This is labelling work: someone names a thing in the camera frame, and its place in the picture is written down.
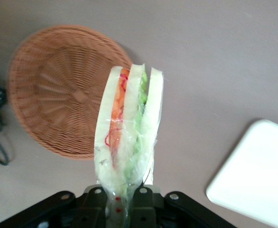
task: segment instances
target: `metal bolt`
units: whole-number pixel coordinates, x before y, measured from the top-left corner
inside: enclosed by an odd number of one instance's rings
[[[139,190],[139,192],[140,193],[142,193],[142,194],[145,194],[145,193],[147,193],[147,189],[146,188],[141,188],[140,190]]]
[[[37,228],[48,228],[49,223],[47,221],[40,222]]]
[[[67,200],[68,198],[69,198],[69,194],[65,194],[65,195],[61,196],[62,200]]]
[[[172,200],[177,200],[179,199],[179,196],[177,194],[170,194],[169,197],[172,199]]]
[[[96,190],[95,190],[95,194],[99,194],[99,193],[101,193],[101,192],[102,192],[101,189],[96,189]]]

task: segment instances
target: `black mechanical arm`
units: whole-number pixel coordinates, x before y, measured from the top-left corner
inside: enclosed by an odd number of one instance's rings
[[[78,198],[61,191],[0,223],[0,228],[105,228],[107,196],[94,186]],[[162,197],[141,186],[134,193],[129,228],[235,228],[179,191]]]

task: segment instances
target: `gray table surface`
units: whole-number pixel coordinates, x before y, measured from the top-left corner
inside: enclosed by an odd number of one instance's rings
[[[205,189],[248,124],[278,123],[278,0],[0,0],[0,83],[28,35],[80,24],[117,41],[135,64],[165,74],[154,184],[179,190],[240,228],[268,226],[212,204]],[[0,221],[61,190],[95,184],[93,161],[35,142],[7,105],[0,141]]]

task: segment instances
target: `wicker basket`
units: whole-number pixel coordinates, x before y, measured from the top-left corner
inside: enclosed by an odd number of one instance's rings
[[[46,28],[16,51],[9,101],[26,131],[54,153],[92,159],[102,94],[113,66],[130,68],[123,49],[83,26]]]

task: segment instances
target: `wrapped sandwich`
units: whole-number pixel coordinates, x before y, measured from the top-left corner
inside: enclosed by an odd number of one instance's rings
[[[115,66],[103,93],[94,162],[97,180],[108,196],[110,227],[127,225],[135,189],[153,181],[163,92],[161,71],[152,68],[147,87],[144,65],[132,65],[130,70]]]

